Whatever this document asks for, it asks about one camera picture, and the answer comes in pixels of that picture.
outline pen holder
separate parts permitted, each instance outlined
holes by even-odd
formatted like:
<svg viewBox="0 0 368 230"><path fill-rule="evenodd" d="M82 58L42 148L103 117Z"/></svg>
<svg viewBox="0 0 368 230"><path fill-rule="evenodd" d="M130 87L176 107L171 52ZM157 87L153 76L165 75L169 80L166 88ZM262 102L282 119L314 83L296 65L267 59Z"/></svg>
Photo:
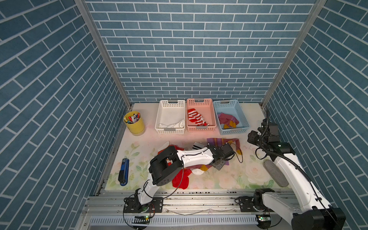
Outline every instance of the pen holder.
<svg viewBox="0 0 368 230"><path fill-rule="evenodd" d="M127 113L124 117L125 117L127 120L129 120L129 118L128 118L128 117L131 117L131 116L133 116L134 114L138 114L138 112L137 112L137 111L129 112L129 113ZM144 131L145 131L145 126L144 126L144 122L143 122L142 115L141 115L141 117L139 118L139 120L138 120L136 123L134 123L134 124L127 124L126 122L124 122L124 123L127 125L127 127L128 127L128 129L129 129L129 131L130 131L134 136L140 136L140 135L142 135L142 134L144 133Z"/></svg>

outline brick wall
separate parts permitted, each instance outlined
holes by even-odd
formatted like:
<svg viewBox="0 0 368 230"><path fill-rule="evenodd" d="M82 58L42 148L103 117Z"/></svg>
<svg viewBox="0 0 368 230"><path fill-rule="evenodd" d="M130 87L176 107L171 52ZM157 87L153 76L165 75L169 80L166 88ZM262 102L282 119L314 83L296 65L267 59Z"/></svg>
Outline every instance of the brick wall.
<svg viewBox="0 0 368 230"><path fill-rule="evenodd" d="M87 3L133 102L260 102L314 1Z"/></svg>
<svg viewBox="0 0 368 230"><path fill-rule="evenodd" d="M125 108L73 0L0 1L0 229L75 227Z"/></svg>
<svg viewBox="0 0 368 230"><path fill-rule="evenodd" d="M350 229L367 229L368 1L328 0L270 101L298 152Z"/></svg>

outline floral table mat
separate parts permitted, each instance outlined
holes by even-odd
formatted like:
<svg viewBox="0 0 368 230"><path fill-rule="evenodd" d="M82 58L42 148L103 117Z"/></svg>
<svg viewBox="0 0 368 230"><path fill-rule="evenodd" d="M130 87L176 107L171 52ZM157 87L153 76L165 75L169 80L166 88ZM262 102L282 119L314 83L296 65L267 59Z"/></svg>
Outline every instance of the floral table mat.
<svg viewBox="0 0 368 230"><path fill-rule="evenodd" d="M207 138L239 138L240 148L243 152L243 163L239 163L237 158L229 161L229 165L224 165L218 171L214 167L209 168L201 175L189 175L188 189L255 189L255 188L280 188L268 172L263 167L264 160L255 157L254 152L257 146L247 142L248 133L257 130L264 115L257 103L242 103L244 114L250 125L247 132L242 134L223 135L218 130L214 132L187 132L183 135L159 135L155 130L155 120L158 110L158 103L136 103L134 111L139 111L146 125L143 135L133 136L128 129L125 130L117 156L105 190L136 190L141 188L148 176L149 161L155 157L165 142L177 145L190 150L194 142L207 144ZM121 161L123 158L129 159L128 184L121 186L118 181ZM174 189L171 183L160 188L160 190Z"/></svg>

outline red cloth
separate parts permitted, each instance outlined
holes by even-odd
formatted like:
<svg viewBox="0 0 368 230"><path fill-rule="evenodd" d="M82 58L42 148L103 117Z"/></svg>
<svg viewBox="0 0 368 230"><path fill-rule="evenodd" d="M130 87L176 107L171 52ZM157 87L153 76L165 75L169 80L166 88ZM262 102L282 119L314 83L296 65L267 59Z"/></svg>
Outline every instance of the red cloth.
<svg viewBox="0 0 368 230"><path fill-rule="evenodd" d="M219 122L220 124L227 124L229 125L230 120L235 122L235 124L239 124L239 121L233 116L225 113L220 113L219 115Z"/></svg>
<svg viewBox="0 0 368 230"><path fill-rule="evenodd" d="M169 145L169 146L174 146L176 150L184 150L183 148L181 147L178 147L176 145ZM192 170L190 169L184 169L184 175L183 175L183 171L180 170L180 172L174 177L173 181L172 181L172 184L173 184L173 187L174 188L177 188L180 184L180 181L181 181L181 176L183 175L183 181L181 182L179 188L181 189L186 189L189 185L189 175L192 173Z"/></svg>

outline pink basket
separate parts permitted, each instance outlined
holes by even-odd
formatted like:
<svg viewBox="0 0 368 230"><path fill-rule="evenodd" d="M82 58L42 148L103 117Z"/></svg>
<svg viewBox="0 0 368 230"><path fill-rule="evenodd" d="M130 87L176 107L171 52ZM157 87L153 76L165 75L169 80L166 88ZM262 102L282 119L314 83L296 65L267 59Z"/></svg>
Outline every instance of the pink basket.
<svg viewBox="0 0 368 230"><path fill-rule="evenodd" d="M188 119L187 113L187 127L188 132L213 132L216 128L215 110L213 108L212 99L187 99L187 111L188 109L196 109L200 113L209 126L197 126L195 123Z"/></svg>

